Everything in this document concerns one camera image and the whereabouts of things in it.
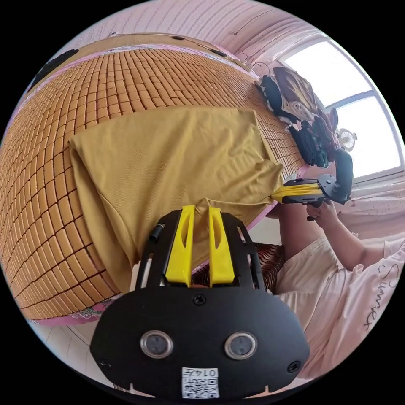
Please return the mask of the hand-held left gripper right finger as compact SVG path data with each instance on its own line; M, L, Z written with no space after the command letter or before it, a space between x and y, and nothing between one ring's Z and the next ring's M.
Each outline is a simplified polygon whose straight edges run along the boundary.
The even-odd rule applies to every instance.
M219 208L209 208L210 287L232 284L235 278L226 229Z

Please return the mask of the person's right hand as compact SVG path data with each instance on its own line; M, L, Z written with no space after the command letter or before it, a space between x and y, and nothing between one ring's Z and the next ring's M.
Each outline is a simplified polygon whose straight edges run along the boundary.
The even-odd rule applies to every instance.
M331 229L339 222L338 214L332 201L324 200L318 207L308 206L307 213L324 230Z

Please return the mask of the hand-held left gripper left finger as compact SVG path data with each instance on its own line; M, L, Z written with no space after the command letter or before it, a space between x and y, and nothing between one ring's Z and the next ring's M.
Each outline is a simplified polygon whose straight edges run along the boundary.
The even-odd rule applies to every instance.
M194 205L182 207L165 272L168 283L191 285L194 216Z

